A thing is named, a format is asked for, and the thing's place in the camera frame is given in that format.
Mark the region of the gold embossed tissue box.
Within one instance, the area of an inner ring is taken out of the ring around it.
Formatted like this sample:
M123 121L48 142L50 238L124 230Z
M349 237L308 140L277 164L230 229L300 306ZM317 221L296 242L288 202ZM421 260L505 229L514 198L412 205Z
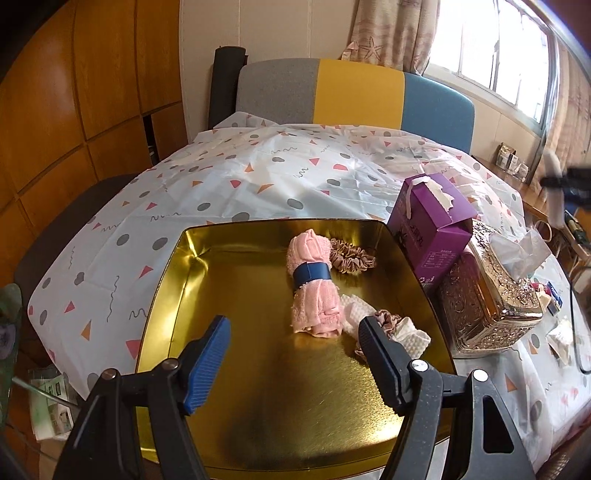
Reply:
M514 280L495 255L490 245L494 233L483 222L473 222L472 238L436 293L446 339L456 358L504 351L543 318L530 282Z

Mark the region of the wooden side table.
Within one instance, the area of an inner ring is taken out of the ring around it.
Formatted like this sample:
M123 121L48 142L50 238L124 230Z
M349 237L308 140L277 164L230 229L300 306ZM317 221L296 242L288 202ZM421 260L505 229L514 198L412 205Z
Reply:
M520 193L526 212L532 214L535 218L547 219L547 201L543 192L537 192L533 187L526 185L488 160L477 156L474 156L474 159ZM568 203L565 203L565 208L581 225L587 238L590 238L590 211Z

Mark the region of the wooden wardrobe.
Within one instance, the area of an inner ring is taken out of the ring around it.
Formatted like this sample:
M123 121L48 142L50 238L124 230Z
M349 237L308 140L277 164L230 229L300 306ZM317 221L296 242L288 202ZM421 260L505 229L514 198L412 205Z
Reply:
M176 1L68 1L1 82L1 280L98 182L187 142Z

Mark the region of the left floral curtain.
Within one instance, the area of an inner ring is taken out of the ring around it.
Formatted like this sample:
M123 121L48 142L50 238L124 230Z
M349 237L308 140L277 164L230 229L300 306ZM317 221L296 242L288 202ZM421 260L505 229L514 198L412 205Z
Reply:
M345 61L425 73L435 40L439 0L362 0L356 4Z

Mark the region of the blue Tempo tissue pack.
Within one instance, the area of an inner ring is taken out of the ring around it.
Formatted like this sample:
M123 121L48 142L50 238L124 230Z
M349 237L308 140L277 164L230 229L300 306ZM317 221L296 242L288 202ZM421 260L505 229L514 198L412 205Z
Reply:
M542 310L553 316L557 316L562 309L563 302L553 285L550 282L541 283L534 281L531 283L531 286L538 297Z

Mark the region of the grey yellow blue sofa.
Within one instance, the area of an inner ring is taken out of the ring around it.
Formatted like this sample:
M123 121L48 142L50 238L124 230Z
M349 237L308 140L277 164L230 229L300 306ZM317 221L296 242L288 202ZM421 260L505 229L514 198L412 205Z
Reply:
M235 109L279 124L403 130L466 153L475 124L473 102L442 83L334 59L287 58L244 66Z

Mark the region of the purple cardboard box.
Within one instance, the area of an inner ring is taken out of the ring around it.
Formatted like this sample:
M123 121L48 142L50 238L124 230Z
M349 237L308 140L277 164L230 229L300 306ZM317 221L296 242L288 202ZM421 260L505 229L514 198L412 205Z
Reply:
M477 211L440 173L404 180L388 228L422 287L437 286L464 252Z

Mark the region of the brown satin scrunchie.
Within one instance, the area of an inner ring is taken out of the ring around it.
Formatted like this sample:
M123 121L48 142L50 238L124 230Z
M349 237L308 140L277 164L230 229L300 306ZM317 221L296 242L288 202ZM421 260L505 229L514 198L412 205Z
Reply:
M329 259L331 260L332 267L338 270L339 273L359 275L377 266L376 257L370 255L362 247L336 238L332 238L329 242L331 243Z

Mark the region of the patterned plastic tablecloth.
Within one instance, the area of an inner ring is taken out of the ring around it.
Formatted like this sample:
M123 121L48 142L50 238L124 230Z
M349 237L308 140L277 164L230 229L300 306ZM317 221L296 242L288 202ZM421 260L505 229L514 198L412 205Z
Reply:
M388 220L406 178L444 175L508 239L527 233L517 191L466 153L396 129L278 125L236 113L145 170L93 208L37 281L27 312L72 387L87 396L101 373L140 372L137 359L154 294L182 232L291 219ZM558 360L556 326L590 332L565 304L505 352L454 362L485 370L540 467L590 412L590 380Z

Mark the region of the pink towel blue band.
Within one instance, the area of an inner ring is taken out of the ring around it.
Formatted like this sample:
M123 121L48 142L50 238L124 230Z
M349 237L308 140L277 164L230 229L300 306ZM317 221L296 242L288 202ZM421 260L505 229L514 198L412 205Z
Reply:
M342 334L342 303L332 282L332 247L327 237L314 229L290 240L287 247L287 273L294 283L291 327L294 333L317 338Z

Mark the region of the packets on side table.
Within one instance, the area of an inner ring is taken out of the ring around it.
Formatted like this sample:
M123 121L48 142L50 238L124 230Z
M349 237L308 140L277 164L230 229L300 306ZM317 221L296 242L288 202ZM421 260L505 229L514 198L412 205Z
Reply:
M494 164L522 182L529 173L528 165L517 155L517 150L505 143L498 146Z

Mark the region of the gold metal tray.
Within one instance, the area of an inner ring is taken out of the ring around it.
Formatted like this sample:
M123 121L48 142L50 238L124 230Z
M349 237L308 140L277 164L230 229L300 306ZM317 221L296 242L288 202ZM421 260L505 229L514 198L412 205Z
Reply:
M294 333L287 246L314 230L372 252L376 266L335 274L339 291L411 318L453 361L433 308L388 227L375 220L291 219L185 230L154 294L137 359L148 371L180 354L222 315L231 339L204 406L187 424L215 479L334 479L383 467L401 419L382 401L355 340Z

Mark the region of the floral curtain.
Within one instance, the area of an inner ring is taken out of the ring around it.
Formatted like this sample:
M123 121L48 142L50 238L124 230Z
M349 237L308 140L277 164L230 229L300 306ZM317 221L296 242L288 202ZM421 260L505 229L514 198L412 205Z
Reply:
M559 43L558 52L558 97L546 145L565 170L589 163L590 83L566 46Z
M362 0L356 4L345 61L425 73L435 40L439 0Z

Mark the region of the right floral curtain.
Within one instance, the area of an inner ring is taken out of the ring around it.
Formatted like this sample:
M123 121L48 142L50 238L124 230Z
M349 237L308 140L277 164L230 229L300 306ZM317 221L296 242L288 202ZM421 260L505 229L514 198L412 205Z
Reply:
M565 170L589 163L590 83L566 46L559 43L558 52L558 97L546 145Z

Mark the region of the window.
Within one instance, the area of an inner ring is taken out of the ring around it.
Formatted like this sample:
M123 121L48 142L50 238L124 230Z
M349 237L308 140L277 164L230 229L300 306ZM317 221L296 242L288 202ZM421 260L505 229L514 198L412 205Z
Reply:
M426 74L540 136L553 113L555 54L549 28L524 1L442 1Z

